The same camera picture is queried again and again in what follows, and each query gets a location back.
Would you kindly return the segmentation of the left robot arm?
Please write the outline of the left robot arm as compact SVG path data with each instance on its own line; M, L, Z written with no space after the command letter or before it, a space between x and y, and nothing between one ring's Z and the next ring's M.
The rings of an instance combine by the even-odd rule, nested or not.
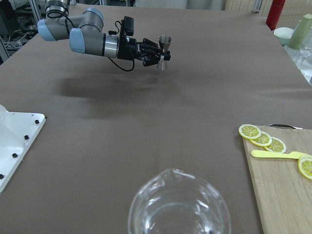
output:
M45 41L68 39L73 52L114 58L134 62L142 61L143 66L156 65L162 70L171 59L168 50L172 38L161 35L158 43L149 39L138 42L134 34L134 19L124 17L116 21L117 31L102 31L104 16L96 8L87 8L81 15L69 16L68 0L48 0L46 17L37 23L39 35Z

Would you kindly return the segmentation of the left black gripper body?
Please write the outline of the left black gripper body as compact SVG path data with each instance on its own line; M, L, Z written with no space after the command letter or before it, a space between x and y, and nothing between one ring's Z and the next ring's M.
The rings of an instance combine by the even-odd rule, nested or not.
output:
M143 39L141 42L137 42L136 39L133 38L122 38L119 37L119 44L118 44L118 52L117 52L117 58L123 59L123 60L134 60L138 59L143 62L143 64L146 63L144 60L144 55L141 53L139 46L146 42L146 38Z

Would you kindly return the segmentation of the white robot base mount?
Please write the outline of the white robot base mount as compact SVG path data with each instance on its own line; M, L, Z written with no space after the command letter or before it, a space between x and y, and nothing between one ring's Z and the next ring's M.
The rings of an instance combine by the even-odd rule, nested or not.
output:
M10 112L4 106L0 107L1 191L8 184L45 121L44 114Z

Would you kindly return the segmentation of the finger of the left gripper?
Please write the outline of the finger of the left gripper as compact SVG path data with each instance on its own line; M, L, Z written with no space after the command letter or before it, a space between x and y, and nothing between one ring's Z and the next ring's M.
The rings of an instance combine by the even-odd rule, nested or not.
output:
M146 55L162 55L163 52L157 43L144 38L142 41L142 52Z
M144 67L148 67L159 64L161 60L169 61L170 59L171 59L170 54L148 55L143 58L142 63Z

